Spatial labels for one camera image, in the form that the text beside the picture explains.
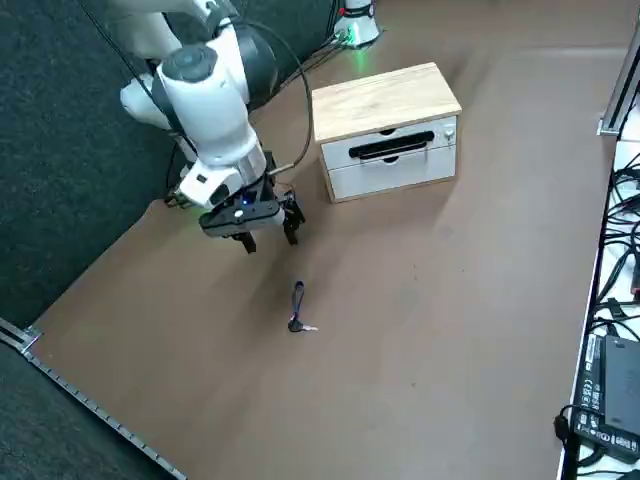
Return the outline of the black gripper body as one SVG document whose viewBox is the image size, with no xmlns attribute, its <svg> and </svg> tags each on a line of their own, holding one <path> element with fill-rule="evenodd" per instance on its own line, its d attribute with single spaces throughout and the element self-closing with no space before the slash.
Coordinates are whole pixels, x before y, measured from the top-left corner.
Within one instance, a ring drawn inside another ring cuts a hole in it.
<svg viewBox="0 0 640 480">
<path fill-rule="evenodd" d="M 271 151 L 265 151 L 266 171 L 249 184 L 235 172 L 213 192 L 213 207 L 199 218 L 200 228 L 211 237 L 233 237 L 282 223 L 280 199 L 268 171 L 276 166 Z"/>
</svg>

